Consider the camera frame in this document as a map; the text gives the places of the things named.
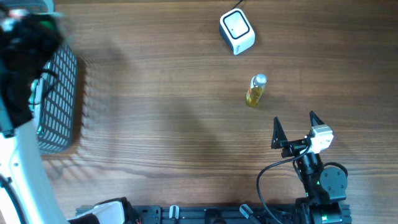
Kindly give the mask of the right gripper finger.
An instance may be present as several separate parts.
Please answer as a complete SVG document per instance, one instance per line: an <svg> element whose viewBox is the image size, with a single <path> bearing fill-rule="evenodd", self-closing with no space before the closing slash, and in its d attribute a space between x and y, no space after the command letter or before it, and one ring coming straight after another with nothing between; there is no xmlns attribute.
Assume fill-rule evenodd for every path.
<svg viewBox="0 0 398 224"><path fill-rule="evenodd" d="M314 111L309 112L310 116L310 123L312 127L314 126L319 126L319 125L324 125L325 123L316 115Z"/></svg>
<svg viewBox="0 0 398 224"><path fill-rule="evenodd" d="M271 148L272 149L280 149L280 148L286 147L287 143L288 143L288 140L287 140L285 132L282 128L282 125L279 121L279 118L275 117Z"/></svg>

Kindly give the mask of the yellow oil bottle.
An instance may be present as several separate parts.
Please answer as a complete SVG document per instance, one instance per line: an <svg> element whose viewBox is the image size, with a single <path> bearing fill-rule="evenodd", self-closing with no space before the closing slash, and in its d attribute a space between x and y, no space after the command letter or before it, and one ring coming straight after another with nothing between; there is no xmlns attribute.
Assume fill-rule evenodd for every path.
<svg viewBox="0 0 398 224"><path fill-rule="evenodd" d="M246 104L255 107L265 90L267 77L263 74L257 74L250 82L250 87L246 93Z"/></svg>

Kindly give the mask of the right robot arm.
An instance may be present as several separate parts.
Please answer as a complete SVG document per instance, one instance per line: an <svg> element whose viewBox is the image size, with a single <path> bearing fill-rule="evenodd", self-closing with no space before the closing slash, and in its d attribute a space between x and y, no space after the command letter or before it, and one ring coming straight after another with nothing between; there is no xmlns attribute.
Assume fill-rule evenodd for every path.
<svg viewBox="0 0 398 224"><path fill-rule="evenodd" d="M293 214L284 215L283 222L307 224L351 223L349 205L346 199L348 170L337 162L324 163L320 153L329 148L334 138L333 130L311 111L312 127L303 138L289 141L277 117L271 148L281 149L283 158L292 158L294 169L306 193L295 201Z"/></svg>

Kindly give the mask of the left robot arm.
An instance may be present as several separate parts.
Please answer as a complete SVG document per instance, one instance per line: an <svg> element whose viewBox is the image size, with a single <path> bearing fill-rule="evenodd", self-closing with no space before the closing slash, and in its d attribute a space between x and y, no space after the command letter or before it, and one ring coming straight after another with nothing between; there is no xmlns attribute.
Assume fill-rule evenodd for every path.
<svg viewBox="0 0 398 224"><path fill-rule="evenodd" d="M43 74L57 85L59 75L45 64L63 44L66 31L62 14L1 5L1 213L11 223L142 223L125 197L67 219L54 196L29 99L32 83Z"/></svg>

